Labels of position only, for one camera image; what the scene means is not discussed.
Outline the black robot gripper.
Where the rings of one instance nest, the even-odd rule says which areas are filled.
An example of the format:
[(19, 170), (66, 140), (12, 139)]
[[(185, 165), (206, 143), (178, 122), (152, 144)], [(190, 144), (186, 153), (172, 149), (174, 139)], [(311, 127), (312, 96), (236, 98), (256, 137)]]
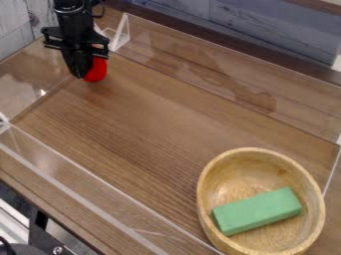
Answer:
[(45, 46), (62, 52), (71, 74), (86, 77), (94, 56), (107, 59), (110, 53), (110, 40), (95, 31), (95, 20), (106, 14), (103, 0), (54, 0), (54, 12), (59, 25), (42, 28)]

